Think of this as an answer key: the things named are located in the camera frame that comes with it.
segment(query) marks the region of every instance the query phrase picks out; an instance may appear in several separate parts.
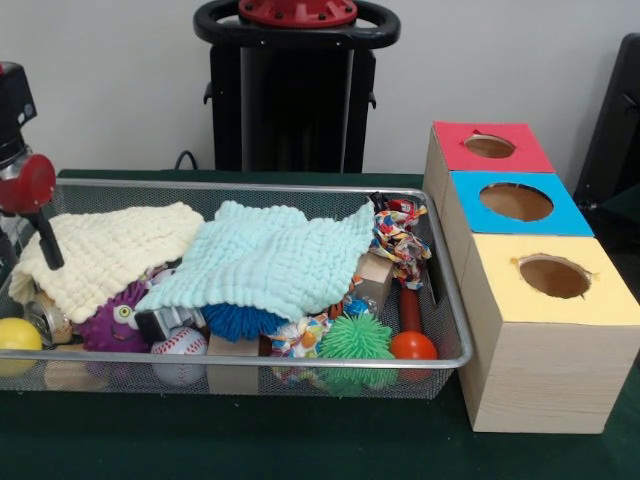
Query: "yellow box top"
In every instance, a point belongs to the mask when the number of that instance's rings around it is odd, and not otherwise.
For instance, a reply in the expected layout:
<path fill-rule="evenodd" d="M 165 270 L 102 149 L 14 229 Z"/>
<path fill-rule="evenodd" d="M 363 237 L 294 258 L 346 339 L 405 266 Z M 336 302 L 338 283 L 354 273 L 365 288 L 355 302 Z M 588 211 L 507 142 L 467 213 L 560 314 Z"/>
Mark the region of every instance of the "yellow box top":
<path fill-rule="evenodd" d="M 505 322 L 640 326 L 640 306 L 594 238 L 474 234 Z"/>

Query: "orange ball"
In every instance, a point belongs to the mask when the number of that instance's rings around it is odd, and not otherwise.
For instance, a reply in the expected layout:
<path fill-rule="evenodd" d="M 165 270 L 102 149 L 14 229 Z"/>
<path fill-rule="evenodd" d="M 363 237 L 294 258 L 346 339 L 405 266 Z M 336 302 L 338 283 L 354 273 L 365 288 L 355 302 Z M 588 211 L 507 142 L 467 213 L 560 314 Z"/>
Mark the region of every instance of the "orange ball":
<path fill-rule="evenodd" d="M 304 348 L 311 348 L 316 343 L 316 337 L 311 332 L 304 332 L 304 335 L 302 336 L 301 343 L 302 343 L 302 346 Z"/>
<path fill-rule="evenodd" d="M 429 338 L 419 332 L 402 332 L 391 340 L 391 353 L 409 360 L 437 360 L 438 351 Z"/>
<path fill-rule="evenodd" d="M 396 358 L 408 360 L 437 360 L 438 351 L 428 337 L 419 332 L 402 332 L 391 340 L 391 353 Z M 400 378 L 419 382 L 428 378 L 431 370 L 400 370 Z"/>

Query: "wire mesh tray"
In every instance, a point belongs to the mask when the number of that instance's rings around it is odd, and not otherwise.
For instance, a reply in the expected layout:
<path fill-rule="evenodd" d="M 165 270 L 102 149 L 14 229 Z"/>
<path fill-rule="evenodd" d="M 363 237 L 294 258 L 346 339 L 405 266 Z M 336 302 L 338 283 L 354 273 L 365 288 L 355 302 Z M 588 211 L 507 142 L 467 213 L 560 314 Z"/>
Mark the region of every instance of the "wire mesh tray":
<path fill-rule="evenodd" d="M 0 372 L 24 371 L 0 377 L 0 390 L 66 390 L 131 393 L 213 393 L 258 395 L 339 395 L 386 398 L 434 398 L 453 369 L 472 354 L 467 319 L 462 307 L 451 261 L 436 208 L 419 190 L 297 187 L 182 182 L 140 182 L 61 179 L 48 215 L 98 213 L 132 206 L 165 206 L 184 202 L 212 220 L 225 200 L 247 206 L 289 205 L 308 218 L 344 218 L 380 191 L 390 198 L 406 198 L 426 204 L 429 214 L 420 219 L 414 233 L 431 246 L 433 257 L 424 272 L 420 290 L 422 327 L 438 349 L 439 359 L 363 360 L 276 357 L 182 356 L 43 350 L 0 350 Z M 21 234 L 24 244 L 32 234 Z M 22 307 L 7 295 L 8 280 L 0 289 L 0 318 L 21 316 Z M 394 285 L 380 320 L 399 332 L 399 287 Z M 191 368 L 200 378 L 187 386 L 164 383 L 162 369 Z M 375 375 L 369 382 L 334 382 L 336 378 Z"/>

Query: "wooden block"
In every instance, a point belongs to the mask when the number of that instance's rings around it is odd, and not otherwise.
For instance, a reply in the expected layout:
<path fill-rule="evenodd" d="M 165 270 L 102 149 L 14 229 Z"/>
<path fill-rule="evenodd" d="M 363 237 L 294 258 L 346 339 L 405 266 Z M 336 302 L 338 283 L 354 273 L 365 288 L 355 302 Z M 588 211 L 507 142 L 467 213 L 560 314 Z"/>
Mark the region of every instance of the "wooden block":
<path fill-rule="evenodd" d="M 447 250 L 449 250 L 449 255 L 451 256 L 453 272 L 458 280 L 458 285 L 460 285 L 467 263 L 471 231 L 451 176 L 449 177 L 441 218 L 442 231 L 447 242 Z"/>
<path fill-rule="evenodd" d="M 374 253 L 365 253 L 358 261 L 356 274 L 362 278 L 358 293 L 375 300 L 382 311 L 393 281 L 394 264 L 387 258 Z"/>
<path fill-rule="evenodd" d="M 442 229 L 462 279 L 471 232 L 593 236 L 555 174 L 451 172 Z"/>
<path fill-rule="evenodd" d="M 597 240 L 473 234 L 461 293 L 474 430 L 604 429 L 640 347 L 640 307 Z"/>
<path fill-rule="evenodd" d="M 259 340 L 240 340 L 236 343 L 211 335 L 207 355 L 257 357 Z M 225 395 L 258 395 L 258 367 L 208 365 L 207 380 L 211 393 Z"/>
<path fill-rule="evenodd" d="M 84 345 L 59 345 L 55 350 L 85 352 Z M 47 390 L 99 392 L 107 387 L 109 380 L 89 373 L 85 362 L 49 360 L 44 369 L 44 383 Z"/>
<path fill-rule="evenodd" d="M 449 169 L 443 157 L 442 149 L 438 144 L 438 137 L 435 130 L 431 129 L 429 137 L 429 147 L 427 149 L 427 166 L 424 172 L 424 183 L 422 190 L 431 196 L 436 204 L 438 215 L 442 215 L 444 196 L 449 180 Z"/>
<path fill-rule="evenodd" d="M 450 171 L 553 173 L 554 169 L 527 125 L 435 122 L 423 190 L 440 216 Z"/>

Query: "purple spiky toy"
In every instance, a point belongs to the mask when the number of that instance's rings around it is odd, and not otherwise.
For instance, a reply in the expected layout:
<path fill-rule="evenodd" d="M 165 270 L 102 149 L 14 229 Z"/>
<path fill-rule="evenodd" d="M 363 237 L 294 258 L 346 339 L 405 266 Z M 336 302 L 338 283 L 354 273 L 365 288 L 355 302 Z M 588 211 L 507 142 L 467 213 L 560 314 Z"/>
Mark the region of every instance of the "purple spiky toy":
<path fill-rule="evenodd" d="M 146 283 L 130 283 L 98 308 L 93 317 L 78 325 L 84 348 L 94 352 L 148 353 L 150 346 L 138 330 L 134 316 L 135 306 L 146 294 Z"/>

